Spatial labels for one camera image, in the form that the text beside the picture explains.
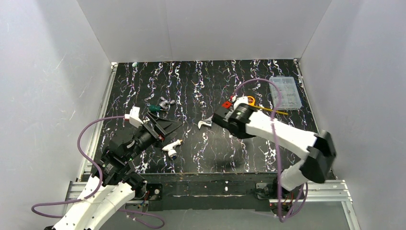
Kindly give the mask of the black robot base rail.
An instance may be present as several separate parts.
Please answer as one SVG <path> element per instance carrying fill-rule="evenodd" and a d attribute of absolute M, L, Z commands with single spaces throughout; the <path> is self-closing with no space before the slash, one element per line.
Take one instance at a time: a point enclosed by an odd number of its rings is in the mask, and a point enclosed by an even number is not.
<path fill-rule="evenodd" d="M 276 173 L 142 173 L 148 211 L 254 209 L 276 211 Z M 352 202 L 344 180 L 308 182 L 305 202 Z"/>

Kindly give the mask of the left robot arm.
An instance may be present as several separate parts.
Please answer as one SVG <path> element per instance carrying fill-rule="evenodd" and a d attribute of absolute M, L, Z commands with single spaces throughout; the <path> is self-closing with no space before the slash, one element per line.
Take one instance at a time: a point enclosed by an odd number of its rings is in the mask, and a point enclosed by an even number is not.
<path fill-rule="evenodd" d="M 66 202 L 71 208 L 47 230 L 99 230 L 126 202 L 146 193 L 147 180 L 132 172 L 129 162 L 152 145 L 168 145 L 181 126 L 180 122 L 151 113 L 147 116 L 149 121 L 144 122 L 139 118 L 138 108 L 132 108 L 129 114 L 121 116 L 134 127 L 125 139 L 111 141 L 99 162 L 85 156 L 96 171 L 78 198 Z"/>

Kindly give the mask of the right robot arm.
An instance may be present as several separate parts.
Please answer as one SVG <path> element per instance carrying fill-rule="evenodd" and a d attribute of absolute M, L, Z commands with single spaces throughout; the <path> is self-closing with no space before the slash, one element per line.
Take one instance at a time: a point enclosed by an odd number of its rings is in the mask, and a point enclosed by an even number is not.
<path fill-rule="evenodd" d="M 260 137 L 272 140 L 277 147 L 298 156 L 300 161 L 284 169 L 277 178 L 287 191 L 306 182 L 323 184 L 337 156 L 329 132 L 314 133 L 280 122 L 249 105 L 247 97 L 240 97 L 233 103 L 225 102 L 214 112 L 212 122 L 238 139 Z"/>

